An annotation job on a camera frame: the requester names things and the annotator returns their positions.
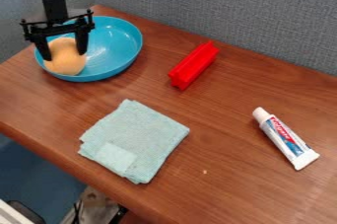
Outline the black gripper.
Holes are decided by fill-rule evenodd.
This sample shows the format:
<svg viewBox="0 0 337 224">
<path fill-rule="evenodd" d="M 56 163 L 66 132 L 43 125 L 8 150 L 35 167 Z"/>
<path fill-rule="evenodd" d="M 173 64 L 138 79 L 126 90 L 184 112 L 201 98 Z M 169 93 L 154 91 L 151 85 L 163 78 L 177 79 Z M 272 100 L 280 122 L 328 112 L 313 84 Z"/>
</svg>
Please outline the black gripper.
<svg viewBox="0 0 337 224">
<path fill-rule="evenodd" d="M 43 11 L 22 20 L 26 40 L 30 40 L 46 61 L 52 60 L 47 37 L 75 33 L 76 48 L 80 55 L 87 51 L 88 34 L 95 28 L 94 12 L 90 9 L 68 9 L 66 0 L 43 0 Z"/>
</svg>

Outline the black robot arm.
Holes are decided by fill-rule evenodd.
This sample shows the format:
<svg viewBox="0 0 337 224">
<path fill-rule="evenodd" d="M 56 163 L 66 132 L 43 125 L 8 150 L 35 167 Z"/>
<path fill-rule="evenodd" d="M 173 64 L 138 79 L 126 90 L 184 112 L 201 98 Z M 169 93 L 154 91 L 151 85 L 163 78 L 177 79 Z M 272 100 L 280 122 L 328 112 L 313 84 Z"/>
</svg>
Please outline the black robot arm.
<svg viewBox="0 0 337 224">
<path fill-rule="evenodd" d="M 88 48 L 90 33 L 95 29 L 92 10 L 68 10 L 66 0 L 43 0 L 43 6 L 42 15 L 20 22 L 26 40 L 36 46 L 43 59 L 52 61 L 48 37 L 75 34 L 75 47 L 83 55 Z"/>
</svg>

